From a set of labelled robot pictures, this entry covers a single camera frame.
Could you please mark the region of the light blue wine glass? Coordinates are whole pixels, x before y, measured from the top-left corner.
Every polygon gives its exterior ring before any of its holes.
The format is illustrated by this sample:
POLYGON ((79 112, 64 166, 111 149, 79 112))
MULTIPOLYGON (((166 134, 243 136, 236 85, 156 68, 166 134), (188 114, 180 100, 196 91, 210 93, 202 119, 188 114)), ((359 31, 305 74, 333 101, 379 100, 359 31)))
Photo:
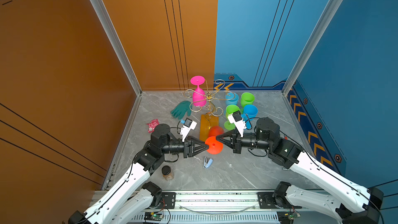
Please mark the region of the light blue wine glass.
POLYGON ((239 95, 237 93, 234 93, 232 91, 226 93, 226 106, 237 105, 238 101, 239 95))

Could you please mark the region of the green wine glass front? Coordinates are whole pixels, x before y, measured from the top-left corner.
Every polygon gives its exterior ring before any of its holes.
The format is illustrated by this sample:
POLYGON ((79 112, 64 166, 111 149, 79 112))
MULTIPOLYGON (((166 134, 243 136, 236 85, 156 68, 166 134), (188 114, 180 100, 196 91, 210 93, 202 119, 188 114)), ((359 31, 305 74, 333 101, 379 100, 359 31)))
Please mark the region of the green wine glass front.
POLYGON ((235 112, 240 111, 240 108, 237 105, 228 105, 226 107, 226 122, 224 123, 225 129, 228 131, 234 130, 235 129, 235 123, 232 120, 233 114, 235 112))

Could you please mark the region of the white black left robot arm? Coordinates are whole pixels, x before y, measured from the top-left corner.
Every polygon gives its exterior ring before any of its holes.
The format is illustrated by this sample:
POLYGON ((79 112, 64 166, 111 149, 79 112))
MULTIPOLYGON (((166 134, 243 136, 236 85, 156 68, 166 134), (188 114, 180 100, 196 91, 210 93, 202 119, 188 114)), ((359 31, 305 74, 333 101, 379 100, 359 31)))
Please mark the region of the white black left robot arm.
POLYGON ((123 177, 83 213, 76 211, 68 223, 127 224, 141 211, 160 204, 162 190, 148 179, 165 162, 165 155, 182 153, 184 158, 190 158, 209 148, 189 135, 197 126, 195 121, 187 118, 181 124, 177 129, 179 138, 174 136, 169 125, 157 125, 123 177))

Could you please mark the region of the red wine glass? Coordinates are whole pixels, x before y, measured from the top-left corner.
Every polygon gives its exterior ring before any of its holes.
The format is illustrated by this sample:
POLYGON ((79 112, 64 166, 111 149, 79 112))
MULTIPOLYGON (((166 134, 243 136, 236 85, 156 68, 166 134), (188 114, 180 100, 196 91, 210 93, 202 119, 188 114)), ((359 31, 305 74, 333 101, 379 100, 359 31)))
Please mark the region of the red wine glass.
POLYGON ((217 155, 221 153, 223 150, 223 144, 216 140, 216 136, 224 134, 223 128, 220 126, 211 127, 208 133, 208 138, 205 141, 205 144, 209 146, 207 152, 213 155, 217 155))

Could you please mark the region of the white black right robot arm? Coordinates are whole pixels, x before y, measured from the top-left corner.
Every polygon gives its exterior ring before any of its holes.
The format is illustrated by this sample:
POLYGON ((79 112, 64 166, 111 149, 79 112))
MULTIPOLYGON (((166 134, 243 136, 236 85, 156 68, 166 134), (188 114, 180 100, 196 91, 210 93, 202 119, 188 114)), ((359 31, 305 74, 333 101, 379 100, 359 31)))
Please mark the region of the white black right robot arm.
POLYGON ((331 170, 311 156, 300 144, 281 137, 280 126, 270 118, 257 120, 254 132, 246 131, 246 123, 229 116, 235 129, 218 135, 216 140, 234 153, 243 148, 261 149, 277 165, 300 174, 325 194, 304 190, 288 182, 280 182, 273 193, 281 208, 303 207, 330 216, 342 224, 384 223, 381 213, 383 192, 366 188, 331 170))

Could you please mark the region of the green wine glass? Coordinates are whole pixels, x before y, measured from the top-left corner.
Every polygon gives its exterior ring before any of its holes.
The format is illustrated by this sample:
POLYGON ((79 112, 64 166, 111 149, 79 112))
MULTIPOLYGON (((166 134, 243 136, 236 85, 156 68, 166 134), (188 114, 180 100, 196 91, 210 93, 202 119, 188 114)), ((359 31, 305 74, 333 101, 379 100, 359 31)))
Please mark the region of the green wine glass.
POLYGON ((234 130, 235 129, 235 123, 232 120, 233 114, 235 112, 240 111, 240 108, 237 105, 228 105, 226 107, 226 122, 224 123, 225 129, 228 131, 234 130))
POLYGON ((255 96, 250 92, 244 92, 241 95, 240 104, 242 108, 244 108, 246 105, 252 105, 254 101, 255 101, 255 96))

